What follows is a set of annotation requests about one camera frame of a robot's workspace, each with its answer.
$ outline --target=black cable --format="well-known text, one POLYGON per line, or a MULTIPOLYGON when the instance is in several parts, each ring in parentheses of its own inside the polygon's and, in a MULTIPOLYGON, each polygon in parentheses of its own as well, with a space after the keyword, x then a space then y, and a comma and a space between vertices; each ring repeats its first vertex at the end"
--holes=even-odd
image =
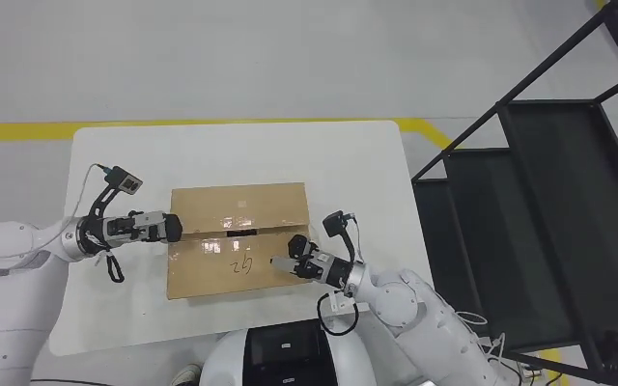
POLYGON ((113 386, 107 383, 88 382, 85 380, 73 380, 73 379, 31 379, 31 383, 34 382, 56 382, 56 383, 73 383, 77 385, 90 385, 90 386, 113 386))
POLYGON ((552 384, 556 380, 560 379, 561 376, 562 376, 562 372, 560 374, 558 374, 555 378, 553 378, 550 382, 546 383, 545 386, 549 386, 550 384, 552 384))
POLYGON ((107 251, 107 273, 114 283, 122 283, 125 280, 125 275, 123 275, 118 259, 109 251, 107 251))
POLYGON ((318 299, 318 321, 320 322, 320 325, 322 326, 322 329, 329 335, 332 335, 334 337, 342 337, 344 335, 349 334, 355 327, 356 324, 358 323, 358 306, 356 306, 356 303, 354 302, 353 307, 354 307, 354 323, 351 324, 350 328, 347 329, 346 331, 342 331, 342 332, 334 332, 328 329, 328 327, 326 327, 326 325, 324 324, 324 321, 322 319, 322 311, 320 310, 320 307, 322 306, 322 302, 328 297, 328 292, 325 293, 324 295, 322 295, 322 297, 320 299, 318 299))
POLYGON ((360 262, 362 262, 363 264, 365 263, 365 259, 363 258, 362 252, 360 250, 360 227, 358 226, 358 221, 356 221, 356 216, 354 216, 352 218, 352 221, 354 222, 354 225, 356 226, 356 236, 357 236, 357 242, 358 242, 358 257, 360 258, 360 262))
MULTIPOLYGON (((496 358, 488 359, 488 362, 491 362, 491 361, 497 361, 497 359, 496 358)), ((518 372, 517 370, 513 369, 512 367, 510 367, 509 365, 507 365, 504 362, 499 362, 499 363, 502 366, 504 366, 505 368, 509 369, 511 372, 514 372, 518 376, 518 378, 520 379, 520 383, 518 384, 518 386, 521 386, 521 384, 523 384, 523 377, 521 377, 521 373, 520 372, 518 372)))

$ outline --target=black metal staircase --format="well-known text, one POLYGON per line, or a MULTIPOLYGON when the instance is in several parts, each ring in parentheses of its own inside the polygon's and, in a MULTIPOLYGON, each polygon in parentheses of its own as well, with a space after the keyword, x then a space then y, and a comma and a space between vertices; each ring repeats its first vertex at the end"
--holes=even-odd
POLYGON ((618 140, 595 99, 513 100, 615 15, 607 4, 412 179, 435 288, 505 357, 618 385, 618 140), (492 116, 508 149, 456 149, 492 116), (438 162, 446 179, 422 179, 438 162), (580 344, 588 369, 521 352, 580 344))

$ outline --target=box opening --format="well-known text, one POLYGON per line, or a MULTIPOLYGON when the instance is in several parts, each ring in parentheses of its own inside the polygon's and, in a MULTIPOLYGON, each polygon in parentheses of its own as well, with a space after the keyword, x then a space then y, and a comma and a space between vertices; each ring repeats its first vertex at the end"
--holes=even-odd
POLYGON ((257 235, 258 230, 241 230, 241 231, 228 231, 228 237, 243 237, 244 235, 257 235))

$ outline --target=yellow floor line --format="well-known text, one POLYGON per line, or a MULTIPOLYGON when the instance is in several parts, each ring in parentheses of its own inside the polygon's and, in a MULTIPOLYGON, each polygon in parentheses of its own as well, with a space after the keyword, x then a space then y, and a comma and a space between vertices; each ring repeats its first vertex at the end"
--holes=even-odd
MULTIPOLYGON (((547 359, 549 361, 562 362, 562 356, 560 355, 560 350, 558 348, 551 348, 551 349, 539 351, 539 356, 541 358, 547 359)), ((557 375, 558 375, 558 372, 548 371, 548 378, 549 379, 553 379, 557 375)), ((562 375, 560 377, 560 383, 556 382, 555 385, 569 386, 569 377, 567 375, 562 375)))
MULTIPOLYGON (((189 124, 255 124, 255 123, 289 123, 289 122, 341 122, 341 121, 381 121, 382 119, 262 119, 262 120, 169 120, 169 121, 113 121, 113 122, 58 122, 58 123, 23 123, 0 124, 0 142, 68 140, 75 131, 82 127, 106 126, 155 126, 155 125, 189 125, 189 124)), ((451 140, 428 121, 420 118, 385 118, 394 121, 403 132, 417 132, 427 140, 444 149, 451 140)))

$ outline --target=cable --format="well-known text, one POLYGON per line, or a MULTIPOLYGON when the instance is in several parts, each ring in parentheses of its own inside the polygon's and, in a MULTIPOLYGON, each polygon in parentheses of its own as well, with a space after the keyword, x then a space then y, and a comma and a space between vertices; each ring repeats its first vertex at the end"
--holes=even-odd
MULTIPOLYGON (((491 362, 491 361, 497 361, 497 359, 496 358, 488 359, 488 362, 491 362)), ((518 386, 521 386, 521 384, 523 383, 523 377, 521 376, 521 373, 518 372, 517 370, 513 369, 511 366, 507 365, 504 362, 498 362, 498 363, 500 363, 505 368, 509 369, 511 372, 514 372, 518 376, 518 378, 520 379, 520 383, 518 384, 518 386)))
POLYGON ((355 327, 356 324, 358 323, 358 306, 356 306, 356 303, 354 302, 353 307, 354 307, 354 323, 351 324, 350 328, 347 329, 346 331, 342 331, 342 332, 334 332, 328 329, 328 327, 326 327, 326 325, 324 324, 324 321, 322 319, 322 311, 320 310, 320 307, 322 306, 322 302, 328 297, 328 292, 325 293, 324 295, 322 295, 322 297, 320 299, 318 299, 318 321, 320 322, 320 325, 322 326, 322 329, 329 335, 332 335, 334 337, 343 337, 344 335, 349 334, 355 327))
POLYGON ((114 283, 122 283, 125 280, 125 275, 123 275, 123 270, 120 268, 118 259, 116 259, 114 254, 109 251, 107 251, 106 259, 107 259, 107 273, 109 274, 109 278, 114 283))
POLYGON ((30 383, 34 382, 57 382, 57 383, 73 383, 78 385, 90 385, 90 386, 113 386, 107 383, 88 382, 86 380, 73 380, 73 379, 31 379, 30 383))
POLYGON ((55 236, 51 237, 48 241, 46 241, 43 245, 38 246, 37 248, 33 248, 30 251, 26 251, 26 252, 20 252, 17 254, 13 254, 13 255, 8 255, 8 256, 0 256, 0 259, 8 259, 8 258, 14 258, 17 256, 22 256, 22 255, 30 255, 33 254, 33 256, 27 260, 27 261, 21 261, 19 263, 17 263, 16 265, 12 266, 9 269, 18 269, 21 268, 23 266, 28 265, 30 262, 32 262, 32 260, 36 257, 36 255, 34 254, 35 252, 39 252, 41 251, 41 249, 43 249, 44 247, 46 247, 47 245, 51 244, 56 238, 58 238, 69 226, 70 222, 72 221, 73 217, 75 216, 75 213, 77 212, 77 210, 79 209, 79 204, 81 203, 81 198, 84 195, 84 190, 86 189, 86 181, 88 181, 88 176, 90 175, 90 172, 92 171, 93 167, 95 166, 99 166, 101 169, 104 168, 104 166, 99 165, 97 163, 93 163, 92 165, 90 165, 88 167, 88 171, 86 172, 86 176, 84 177, 84 181, 82 182, 81 185, 81 191, 79 192, 79 198, 77 199, 77 204, 75 204, 75 207, 73 208, 73 212, 70 214, 70 216, 67 218, 67 224, 65 224, 62 229, 60 230, 60 232, 58 232, 55 236))
POLYGON ((457 311, 455 313, 455 315, 457 315, 462 321, 464 321, 464 322, 466 322, 468 324, 485 325, 485 324, 488 323, 487 320, 484 317, 481 317, 478 314, 469 313, 468 311, 457 311), (466 319, 465 317, 462 317, 462 315, 467 315, 467 316, 470 316, 470 317, 477 317, 479 319, 479 321, 466 319))
POLYGON ((555 378, 553 378, 550 382, 546 383, 545 386, 549 386, 550 384, 552 384, 553 382, 555 382, 556 380, 560 379, 560 377, 563 375, 563 373, 561 372, 560 374, 558 374, 555 378))
POLYGON ((352 215, 351 219, 354 222, 354 225, 356 226, 356 234, 358 236, 357 238, 358 249, 356 250, 356 253, 358 255, 358 259, 360 260, 360 262, 365 263, 365 259, 363 259, 363 253, 360 251, 360 227, 358 227, 358 221, 356 221, 356 216, 354 214, 352 215))
POLYGON ((502 353, 504 352, 504 342, 506 341, 506 334, 505 333, 500 334, 500 339, 502 340, 502 343, 500 345, 500 354, 498 355, 498 362, 502 364, 502 353))

